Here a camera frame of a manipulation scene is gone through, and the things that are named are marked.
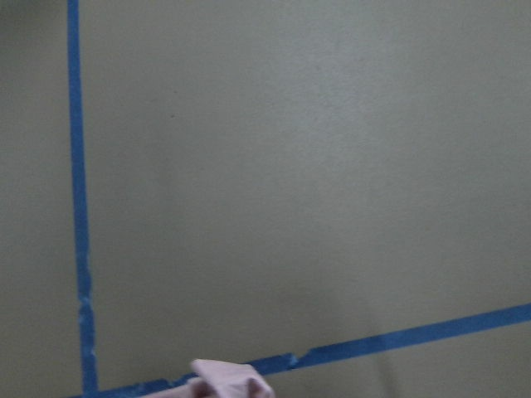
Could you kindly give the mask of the pink printed t-shirt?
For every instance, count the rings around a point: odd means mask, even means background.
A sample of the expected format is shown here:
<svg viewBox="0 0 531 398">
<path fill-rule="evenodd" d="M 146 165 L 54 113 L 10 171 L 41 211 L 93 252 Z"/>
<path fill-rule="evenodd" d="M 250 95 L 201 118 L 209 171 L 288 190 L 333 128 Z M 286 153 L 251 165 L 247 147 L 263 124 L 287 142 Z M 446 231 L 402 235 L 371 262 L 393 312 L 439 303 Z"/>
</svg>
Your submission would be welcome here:
<svg viewBox="0 0 531 398">
<path fill-rule="evenodd" d="M 251 365 L 196 359 L 197 374 L 185 385 L 146 395 L 149 398 L 275 398 L 273 388 Z"/>
</svg>

